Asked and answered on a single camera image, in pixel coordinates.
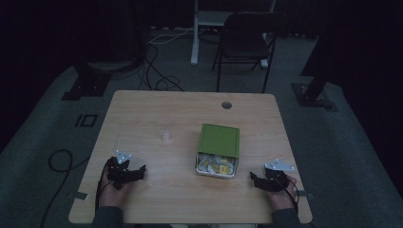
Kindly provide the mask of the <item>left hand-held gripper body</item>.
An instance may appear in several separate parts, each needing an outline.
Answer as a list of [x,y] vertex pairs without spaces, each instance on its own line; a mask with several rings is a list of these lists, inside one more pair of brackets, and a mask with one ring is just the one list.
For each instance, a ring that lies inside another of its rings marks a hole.
[[115,155],[109,158],[106,162],[107,178],[113,182],[113,186],[117,190],[121,190],[127,183],[127,168],[132,158],[131,154],[116,150]]

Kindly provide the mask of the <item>person's right hand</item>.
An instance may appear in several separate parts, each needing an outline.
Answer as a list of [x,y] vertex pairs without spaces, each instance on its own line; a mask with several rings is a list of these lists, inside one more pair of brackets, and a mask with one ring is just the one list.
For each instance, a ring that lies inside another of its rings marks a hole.
[[267,192],[266,195],[272,205],[274,211],[287,209],[287,208],[296,208],[296,197],[297,193],[295,190],[295,185],[297,180],[288,176],[289,185],[285,190],[279,192]]

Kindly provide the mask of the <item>green tin lid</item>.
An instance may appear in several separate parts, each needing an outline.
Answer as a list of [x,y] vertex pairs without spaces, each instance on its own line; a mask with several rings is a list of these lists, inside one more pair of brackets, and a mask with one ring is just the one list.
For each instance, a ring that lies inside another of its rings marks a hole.
[[204,123],[198,152],[230,158],[240,156],[240,130],[235,127]]

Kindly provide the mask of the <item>person's left hand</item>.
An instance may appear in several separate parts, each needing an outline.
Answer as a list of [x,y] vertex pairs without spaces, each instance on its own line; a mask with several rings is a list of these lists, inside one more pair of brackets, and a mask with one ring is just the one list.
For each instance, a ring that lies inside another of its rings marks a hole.
[[115,206],[125,208],[126,201],[132,192],[134,183],[127,183],[121,190],[117,190],[107,178],[107,172],[103,174],[99,206]]

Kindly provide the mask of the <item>black folding chair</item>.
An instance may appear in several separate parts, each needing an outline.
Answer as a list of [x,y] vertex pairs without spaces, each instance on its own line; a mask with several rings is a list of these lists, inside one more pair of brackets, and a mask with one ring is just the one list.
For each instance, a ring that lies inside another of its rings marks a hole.
[[252,70],[262,61],[267,68],[261,92],[264,93],[278,37],[288,25],[283,12],[234,12],[224,21],[219,45],[212,68],[218,67],[216,90],[221,86],[221,66],[224,64],[253,64]]

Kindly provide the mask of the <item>white desk frame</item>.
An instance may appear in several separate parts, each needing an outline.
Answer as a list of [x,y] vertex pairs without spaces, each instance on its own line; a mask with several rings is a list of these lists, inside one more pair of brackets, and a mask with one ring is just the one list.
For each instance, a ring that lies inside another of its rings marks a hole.
[[193,17],[193,44],[190,58],[190,65],[195,67],[199,63],[200,50],[200,26],[222,27],[231,11],[220,10],[201,10],[199,9],[200,0],[194,0],[194,17]]

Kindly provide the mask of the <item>black stand base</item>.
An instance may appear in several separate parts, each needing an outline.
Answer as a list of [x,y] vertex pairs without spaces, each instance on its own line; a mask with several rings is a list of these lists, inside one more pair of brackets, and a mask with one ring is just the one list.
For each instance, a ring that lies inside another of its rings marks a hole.
[[338,112],[336,104],[329,99],[324,90],[325,85],[324,79],[314,78],[310,84],[292,83],[292,89],[300,106],[320,107],[328,112]]
[[100,73],[88,63],[75,64],[77,78],[70,91],[64,93],[63,101],[79,101],[82,97],[103,97],[110,74]]

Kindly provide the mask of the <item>grey round stand base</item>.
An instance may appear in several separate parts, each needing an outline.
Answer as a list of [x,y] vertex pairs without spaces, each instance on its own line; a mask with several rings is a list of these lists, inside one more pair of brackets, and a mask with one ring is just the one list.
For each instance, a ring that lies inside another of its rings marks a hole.
[[119,61],[119,62],[94,62],[88,64],[90,67],[101,72],[119,72],[123,71],[133,65],[132,61]]

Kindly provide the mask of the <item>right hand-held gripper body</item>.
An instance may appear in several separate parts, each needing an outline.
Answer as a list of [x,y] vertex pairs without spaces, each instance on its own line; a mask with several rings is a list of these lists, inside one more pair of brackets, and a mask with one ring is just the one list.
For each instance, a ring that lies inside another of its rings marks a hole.
[[268,181],[269,192],[279,192],[288,187],[285,171],[295,171],[296,168],[279,159],[274,159],[264,165],[265,177]]

